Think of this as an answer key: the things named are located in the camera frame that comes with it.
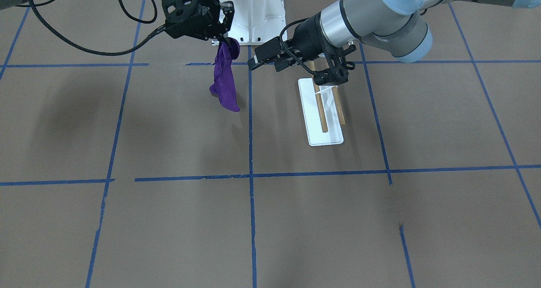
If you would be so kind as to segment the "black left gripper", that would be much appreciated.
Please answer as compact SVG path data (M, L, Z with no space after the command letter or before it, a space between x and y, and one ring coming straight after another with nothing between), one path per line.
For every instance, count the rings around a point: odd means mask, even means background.
M298 52L301 61L314 61L314 82L319 86L344 84L348 82L349 71L355 68L355 63L346 61L345 56L355 52L357 46L352 44L346 49L333 46L323 33L319 17L309 17L296 27L292 49Z

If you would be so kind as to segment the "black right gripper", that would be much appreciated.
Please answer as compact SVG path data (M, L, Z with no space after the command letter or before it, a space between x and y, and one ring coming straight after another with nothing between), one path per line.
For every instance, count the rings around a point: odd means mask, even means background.
M228 32L235 15L233 1L161 0L161 5L165 14L165 32L171 38L212 38L212 46L219 46L222 42L231 43ZM224 15L221 22L220 11Z

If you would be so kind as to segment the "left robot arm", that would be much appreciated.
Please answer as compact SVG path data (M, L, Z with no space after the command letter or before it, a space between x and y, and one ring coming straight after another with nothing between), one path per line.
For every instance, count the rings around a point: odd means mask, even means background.
M289 65L304 65L324 54L338 61L338 72L323 83L342 84L354 65L345 61L343 47L349 41L388 51L400 62L422 59L431 49L433 37L421 11L438 5L464 1L512 8L535 8L540 0L338 0L296 27L287 46Z

